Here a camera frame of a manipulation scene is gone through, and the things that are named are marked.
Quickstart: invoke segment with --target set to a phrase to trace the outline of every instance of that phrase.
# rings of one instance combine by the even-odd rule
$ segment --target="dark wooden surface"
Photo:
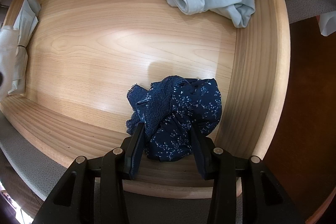
[[[286,100],[264,161],[307,219],[336,185],[336,33],[322,36],[315,17],[290,32]]]

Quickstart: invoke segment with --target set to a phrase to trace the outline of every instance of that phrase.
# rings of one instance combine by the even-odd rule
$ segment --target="navy blue floral garment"
[[[150,90],[134,85],[127,94],[134,113],[126,122],[133,134],[145,123],[145,152],[159,161],[175,161],[192,153],[188,132],[192,122],[210,134],[221,119],[221,94],[215,79],[168,76]]]

